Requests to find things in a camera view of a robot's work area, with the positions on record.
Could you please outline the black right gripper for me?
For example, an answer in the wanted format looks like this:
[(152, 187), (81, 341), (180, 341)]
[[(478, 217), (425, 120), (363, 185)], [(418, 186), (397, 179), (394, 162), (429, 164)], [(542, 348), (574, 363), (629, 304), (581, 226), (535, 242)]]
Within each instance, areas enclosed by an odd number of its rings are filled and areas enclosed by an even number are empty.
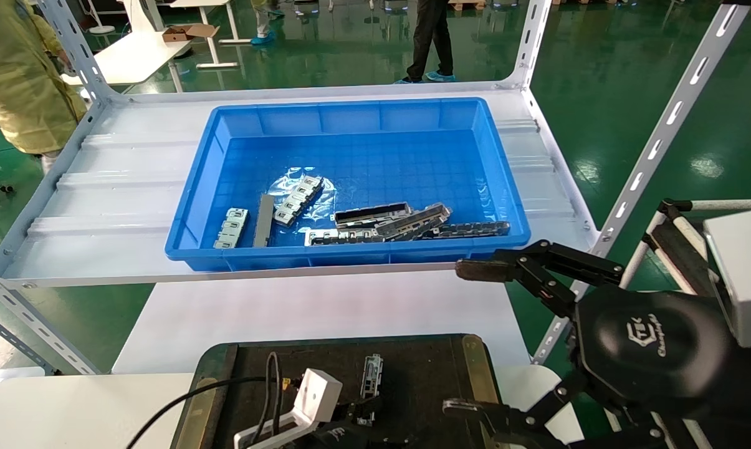
[[(709, 411), (718, 380), (734, 349), (734, 336), (711, 299), (682, 292), (629, 292), (606, 285), (575, 305), (576, 294), (554, 273), (588, 285), (620, 284), (625, 268), (609, 259), (549, 241), (523, 249), (498, 249), (491, 259), (459, 259), (455, 272), (467, 281), (517, 282), (558, 317), (574, 315), (578, 363), (606, 396), (662, 414), (694, 416)], [(566, 442), (559, 414), (574, 415), (571, 402), (591, 387), (591, 377), (572, 370), (499, 370), (501, 398), (520, 407), (464, 398), (443, 401), (446, 416), (477, 424), (495, 448), (661, 448), (663, 431), (635, 425), (591, 440)]]

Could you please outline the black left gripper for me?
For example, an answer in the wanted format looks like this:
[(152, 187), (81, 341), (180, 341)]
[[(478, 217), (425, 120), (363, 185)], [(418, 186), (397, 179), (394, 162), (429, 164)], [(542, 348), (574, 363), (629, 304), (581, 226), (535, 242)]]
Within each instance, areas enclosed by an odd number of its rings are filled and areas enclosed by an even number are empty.
[[(383, 411), (383, 400), (366, 401), (366, 426), (373, 427)], [(373, 440), (363, 427), (364, 405), (351, 402), (344, 409), (344, 421), (321, 424), (307, 436), (307, 448), (413, 448), (413, 438)]]

